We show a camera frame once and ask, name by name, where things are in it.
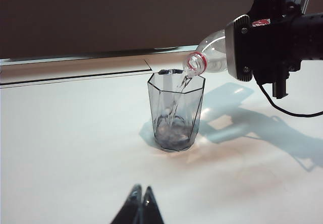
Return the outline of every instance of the black strip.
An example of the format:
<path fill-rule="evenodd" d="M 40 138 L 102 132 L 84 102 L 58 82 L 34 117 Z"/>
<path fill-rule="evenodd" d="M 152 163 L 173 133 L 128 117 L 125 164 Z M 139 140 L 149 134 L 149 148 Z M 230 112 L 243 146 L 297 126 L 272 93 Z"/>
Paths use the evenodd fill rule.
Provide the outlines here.
<path fill-rule="evenodd" d="M 123 71 L 123 72 L 104 73 L 104 74 L 78 75 L 78 76 L 58 77 L 58 78 L 49 78 L 49 79 L 35 79 L 35 80 L 9 82 L 9 83 L 0 83 L 0 85 L 24 84 L 24 83 L 33 83 L 33 82 L 50 81 L 50 80 L 61 80 L 61 79 L 77 79 L 77 78 L 85 78 L 85 77 L 95 77 L 95 76 L 104 76 L 104 75 L 113 75 L 113 74 L 138 73 L 138 72 L 148 72 L 148 71 L 152 71 L 152 69 L 142 69 L 142 70 Z"/>

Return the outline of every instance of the water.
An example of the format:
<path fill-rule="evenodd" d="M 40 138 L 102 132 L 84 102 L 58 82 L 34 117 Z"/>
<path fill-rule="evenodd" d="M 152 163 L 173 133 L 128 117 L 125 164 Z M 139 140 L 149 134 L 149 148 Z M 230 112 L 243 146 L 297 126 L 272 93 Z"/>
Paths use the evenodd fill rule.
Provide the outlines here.
<path fill-rule="evenodd" d="M 190 147 L 194 141 L 191 140 L 192 126 L 186 125 L 185 120 L 176 115 L 178 104 L 182 98 L 182 92 L 187 87 L 192 78 L 186 73 L 182 73 L 178 85 L 173 94 L 173 103 L 167 115 L 157 119 L 155 138 L 159 145 L 168 150 L 180 151 Z"/>
<path fill-rule="evenodd" d="M 175 117 L 171 126 L 166 123 L 168 116 L 158 119 L 155 138 L 162 148 L 174 151 L 184 150 L 192 145 L 191 126 L 186 126 L 184 120 Z"/>
<path fill-rule="evenodd" d="M 179 84 L 176 86 L 176 89 L 175 89 L 175 92 L 180 92 L 180 93 L 174 94 L 174 101 L 172 103 L 172 106 L 171 106 L 171 109 L 170 109 L 170 112 L 168 115 L 169 127 L 171 127 L 173 124 L 174 116 L 175 116 L 175 113 L 178 108 L 178 102 L 181 99 L 182 93 L 183 93 L 185 87 L 189 84 L 189 82 L 191 80 L 192 80 L 192 78 L 188 77 L 187 73 L 184 71 L 182 73 L 181 80 L 179 81 Z"/>

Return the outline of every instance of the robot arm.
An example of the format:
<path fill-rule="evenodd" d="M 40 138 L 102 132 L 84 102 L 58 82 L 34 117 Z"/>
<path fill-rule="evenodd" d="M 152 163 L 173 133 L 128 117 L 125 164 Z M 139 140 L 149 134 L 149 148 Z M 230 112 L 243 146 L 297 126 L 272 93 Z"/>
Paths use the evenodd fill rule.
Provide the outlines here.
<path fill-rule="evenodd" d="M 268 24 L 252 26 L 267 19 Z M 287 95 L 289 72 L 300 70 L 302 60 L 323 59 L 323 13 L 303 15 L 290 0 L 254 0 L 247 15 L 226 26 L 230 75 L 241 81 L 273 84 L 273 97 Z"/>

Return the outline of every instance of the gray wall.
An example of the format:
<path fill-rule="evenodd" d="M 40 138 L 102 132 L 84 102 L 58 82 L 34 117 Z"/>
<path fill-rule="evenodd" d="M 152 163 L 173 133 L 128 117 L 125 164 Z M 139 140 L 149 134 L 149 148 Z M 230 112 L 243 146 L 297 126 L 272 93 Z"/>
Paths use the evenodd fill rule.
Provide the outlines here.
<path fill-rule="evenodd" d="M 253 0 L 1 0 L 0 58 L 198 44 Z"/>

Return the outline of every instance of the bottle neck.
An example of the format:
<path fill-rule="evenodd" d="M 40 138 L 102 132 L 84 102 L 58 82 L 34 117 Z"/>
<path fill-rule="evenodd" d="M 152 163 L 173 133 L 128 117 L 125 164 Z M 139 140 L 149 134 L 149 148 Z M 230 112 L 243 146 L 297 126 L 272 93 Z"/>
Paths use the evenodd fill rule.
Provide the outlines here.
<path fill-rule="evenodd" d="M 186 71 L 189 77 L 202 74 L 207 67 L 206 57 L 199 51 L 190 53 L 183 62 L 183 69 Z"/>

